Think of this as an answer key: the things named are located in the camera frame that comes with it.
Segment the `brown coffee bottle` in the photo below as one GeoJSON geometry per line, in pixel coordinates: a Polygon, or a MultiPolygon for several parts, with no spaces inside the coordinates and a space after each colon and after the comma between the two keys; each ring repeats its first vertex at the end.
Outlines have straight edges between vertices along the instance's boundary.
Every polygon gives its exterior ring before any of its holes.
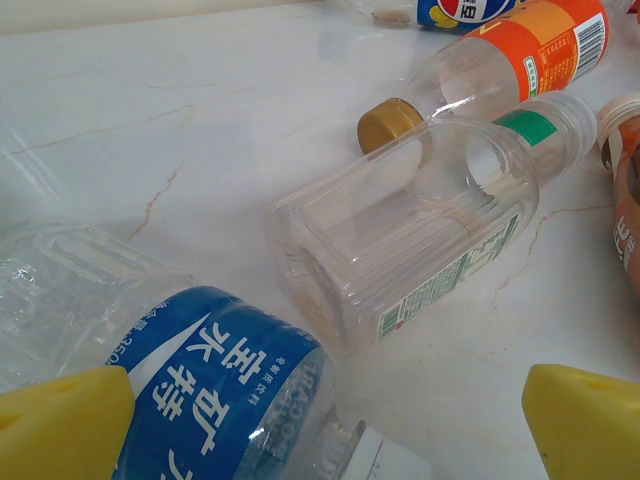
{"type": "Polygon", "coordinates": [[[614,246],[640,295],[640,92],[611,100],[596,119],[600,158],[613,179],[614,246]]]}

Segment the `clear bottle orange label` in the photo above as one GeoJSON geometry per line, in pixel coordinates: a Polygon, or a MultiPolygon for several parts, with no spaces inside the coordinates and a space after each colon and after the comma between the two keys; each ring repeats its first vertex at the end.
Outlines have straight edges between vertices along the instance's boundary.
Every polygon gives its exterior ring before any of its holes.
{"type": "Polygon", "coordinates": [[[435,118],[495,120],[565,89],[598,65],[611,17],[627,8],[613,0],[524,0],[432,55],[402,93],[366,112],[357,125],[362,152],[435,118]]]}

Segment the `clear bottle blue label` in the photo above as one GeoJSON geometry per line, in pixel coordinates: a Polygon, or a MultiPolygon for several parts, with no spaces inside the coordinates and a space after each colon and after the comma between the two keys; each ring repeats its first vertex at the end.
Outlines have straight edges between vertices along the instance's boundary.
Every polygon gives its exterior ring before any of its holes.
{"type": "Polygon", "coordinates": [[[0,392],[103,365],[135,397],[110,480],[434,480],[338,420],[308,332],[94,229],[0,227],[0,392]]]}

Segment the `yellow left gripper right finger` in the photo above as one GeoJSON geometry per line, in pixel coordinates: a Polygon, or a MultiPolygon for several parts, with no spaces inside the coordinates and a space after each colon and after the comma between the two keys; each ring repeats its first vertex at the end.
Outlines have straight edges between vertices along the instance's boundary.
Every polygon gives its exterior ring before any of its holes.
{"type": "Polygon", "coordinates": [[[521,403],[550,480],[640,480],[640,383],[537,364],[521,403]]]}

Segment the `square clear bottle green label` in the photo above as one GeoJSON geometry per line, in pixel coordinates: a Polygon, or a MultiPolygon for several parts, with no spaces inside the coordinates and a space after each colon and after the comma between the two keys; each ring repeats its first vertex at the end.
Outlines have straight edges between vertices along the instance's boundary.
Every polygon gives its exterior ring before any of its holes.
{"type": "Polygon", "coordinates": [[[354,353],[420,316],[529,225],[593,147],[592,108],[551,91],[488,121],[446,116],[277,201],[270,251],[294,303],[354,353]]]}

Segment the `Pepsi bottle blue cap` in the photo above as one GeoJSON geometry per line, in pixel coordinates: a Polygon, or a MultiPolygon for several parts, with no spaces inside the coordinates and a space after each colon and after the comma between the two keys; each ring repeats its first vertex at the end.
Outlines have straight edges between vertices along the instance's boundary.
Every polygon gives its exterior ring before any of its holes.
{"type": "Polygon", "coordinates": [[[525,0],[344,0],[376,25],[466,34],[525,0]]]}

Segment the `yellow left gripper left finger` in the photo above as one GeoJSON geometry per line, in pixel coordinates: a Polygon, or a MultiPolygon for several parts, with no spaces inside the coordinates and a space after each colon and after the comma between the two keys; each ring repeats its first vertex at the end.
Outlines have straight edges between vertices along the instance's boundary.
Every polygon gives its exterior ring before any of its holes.
{"type": "Polygon", "coordinates": [[[0,394],[0,480],[110,480],[134,405],[120,366],[0,394]]]}

